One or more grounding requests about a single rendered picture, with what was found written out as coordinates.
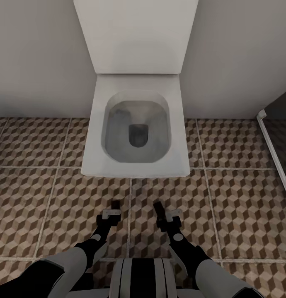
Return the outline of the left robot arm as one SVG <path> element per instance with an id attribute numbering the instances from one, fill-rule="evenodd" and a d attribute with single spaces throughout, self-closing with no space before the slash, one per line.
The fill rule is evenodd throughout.
<path id="1" fill-rule="evenodd" d="M 65 298 L 87 269 L 105 255 L 109 230 L 119 221 L 121 210 L 104 209 L 96 217 L 98 227 L 90 239 L 37 260 L 17 279 L 0 285 L 0 298 Z"/>

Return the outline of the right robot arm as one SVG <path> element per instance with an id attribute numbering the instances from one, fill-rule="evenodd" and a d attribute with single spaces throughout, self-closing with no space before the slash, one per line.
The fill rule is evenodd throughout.
<path id="1" fill-rule="evenodd" d="M 182 209 L 165 213 L 157 220 L 161 232 L 167 231 L 169 250 L 185 273 L 195 282 L 205 298 L 266 298 L 255 287 L 234 276 L 209 256 L 200 246 L 193 246 L 180 231 Z"/>

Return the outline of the mousetrap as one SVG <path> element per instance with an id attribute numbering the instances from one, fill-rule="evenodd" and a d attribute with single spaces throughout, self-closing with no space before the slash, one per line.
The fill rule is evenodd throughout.
<path id="1" fill-rule="evenodd" d="M 120 201 L 119 200 L 111 201 L 111 209 L 120 209 Z"/>
<path id="2" fill-rule="evenodd" d="M 159 221 L 165 220 L 166 219 L 166 216 L 165 216 L 165 213 L 166 212 L 165 212 L 165 210 L 164 210 L 164 208 L 162 206 L 161 201 L 159 201 L 157 203 L 154 203 L 153 206 L 154 206 L 155 211 L 156 211 L 157 216 L 158 216 L 157 219 Z"/>

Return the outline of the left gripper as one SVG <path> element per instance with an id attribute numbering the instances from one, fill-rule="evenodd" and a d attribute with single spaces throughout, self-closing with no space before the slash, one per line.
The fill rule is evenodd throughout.
<path id="1" fill-rule="evenodd" d="M 108 230 L 111 226 L 117 226 L 118 222 L 121 221 L 121 215 L 110 215 L 108 219 L 102 219 L 102 215 L 98 214 L 96 217 L 96 223 L 98 226 L 105 225 Z"/>

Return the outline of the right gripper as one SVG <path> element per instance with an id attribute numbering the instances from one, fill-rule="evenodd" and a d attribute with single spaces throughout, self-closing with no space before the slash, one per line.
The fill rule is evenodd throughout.
<path id="1" fill-rule="evenodd" d="M 157 220 L 157 227 L 161 229 L 161 232 L 167 231 L 168 233 L 169 229 L 174 226 L 178 228 L 182 227 L 179 216 L 174 216 L 172 222 L 167 222 L 166 219 L 162 221 Z"/>

